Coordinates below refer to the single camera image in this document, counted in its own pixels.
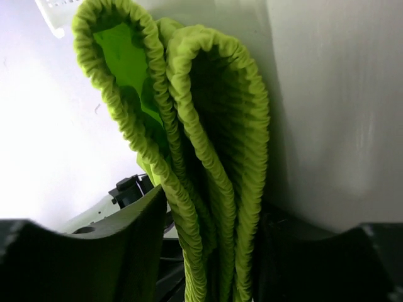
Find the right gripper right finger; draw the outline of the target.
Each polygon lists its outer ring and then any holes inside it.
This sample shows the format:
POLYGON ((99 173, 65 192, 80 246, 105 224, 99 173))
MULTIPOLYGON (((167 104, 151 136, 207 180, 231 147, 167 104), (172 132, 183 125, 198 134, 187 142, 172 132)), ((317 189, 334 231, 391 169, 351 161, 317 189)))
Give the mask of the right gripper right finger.
POLYGON ((402 224, 332 233, 264 203, 254 301, 402 301, 402 224))

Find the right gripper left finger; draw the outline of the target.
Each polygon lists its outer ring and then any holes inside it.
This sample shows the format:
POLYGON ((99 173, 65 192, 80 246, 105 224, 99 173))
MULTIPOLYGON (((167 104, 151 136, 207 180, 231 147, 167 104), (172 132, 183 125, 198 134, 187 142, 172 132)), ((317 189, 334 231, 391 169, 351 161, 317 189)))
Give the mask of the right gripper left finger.
POLYGON ((2 301, 152 301, 166 197, 137 202, 75 233, 1 221, 2 301))

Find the lime green shorts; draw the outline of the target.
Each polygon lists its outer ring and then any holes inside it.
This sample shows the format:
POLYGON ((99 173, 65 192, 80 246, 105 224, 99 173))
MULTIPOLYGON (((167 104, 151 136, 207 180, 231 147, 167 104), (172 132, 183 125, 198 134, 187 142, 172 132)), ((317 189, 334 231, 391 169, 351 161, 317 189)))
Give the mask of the lime green shorts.
POLYGON ((77 63, 161 185, 183 249, 186 301, 250 301, 268 166, 269 99, 237 38, 154 19, 133 1, 84 1, 77 63))

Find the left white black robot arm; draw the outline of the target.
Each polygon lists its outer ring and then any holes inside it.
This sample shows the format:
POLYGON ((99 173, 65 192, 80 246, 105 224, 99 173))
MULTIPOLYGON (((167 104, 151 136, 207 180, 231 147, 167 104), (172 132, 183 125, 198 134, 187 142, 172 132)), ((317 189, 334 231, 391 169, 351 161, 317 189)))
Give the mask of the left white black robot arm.
POLYGON ((174 228, 171 209, 160 185, 152 185, 145 174, 116 183, 94 206, 64 223, 59 232, 79 238, 104 238, 127 231, 130 226, 145 235, 160 227, 163 237, 174 228))

